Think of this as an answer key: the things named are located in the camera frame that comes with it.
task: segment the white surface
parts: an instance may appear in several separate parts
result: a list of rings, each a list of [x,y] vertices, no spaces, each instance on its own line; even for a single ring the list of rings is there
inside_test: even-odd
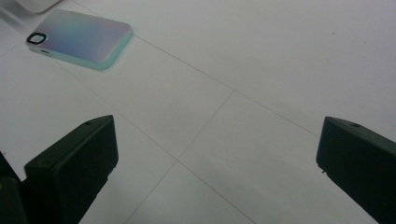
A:
[[[81,223],[375,223],[315,156],[327,115],[396,140],[394,1],[63,0],[133,26],[104,72],[30,52],[48,12],[0,7],[0,150],[21,177],[115,115],[120,163]]]

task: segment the black object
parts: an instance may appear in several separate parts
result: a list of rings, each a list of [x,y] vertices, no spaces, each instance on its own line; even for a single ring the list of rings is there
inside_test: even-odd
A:
[[[35,41],[34,37],[41,37],[41,39],[39,39],[38,41]],[[47,36],[45,34],[41,34],[41,33],[32,33],[31,35],[29,35],[26,39],[26,42],[28,42],[29,44],[34,44],[34,45],[39,45],[42,44],[45,40],[47,39]]]
[[[327,176],[379,223],[396,223],[396,143],[326,117],[317,155]]]
[[[118,159],[112,116],[81,124],[29,161],[22,183],[3,157],[0,223],[79,223]]]

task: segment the camera cutout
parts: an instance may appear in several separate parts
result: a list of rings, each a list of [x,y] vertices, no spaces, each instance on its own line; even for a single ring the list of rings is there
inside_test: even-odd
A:
[[[29,44],[39,45],[47,39],[47,36],[41,33],[32,33],[26,39]]]

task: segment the white tile floor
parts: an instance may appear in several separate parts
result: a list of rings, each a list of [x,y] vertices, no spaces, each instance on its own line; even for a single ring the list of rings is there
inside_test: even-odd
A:
[[[315,157],[325,116],[396,140],[394,1],[63,0],[134,27],[103,72],[29,51],[48,12],[0,7],[0,150],[21,178],[115,116],[120,161],[81,223],[375,223]]]

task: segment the phone case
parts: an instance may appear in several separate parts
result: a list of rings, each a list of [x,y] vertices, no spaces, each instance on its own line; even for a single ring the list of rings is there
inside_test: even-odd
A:
[[[26,39],[30,50],[97,70],[111,66],[133,35],[124,22],[54,10]]]

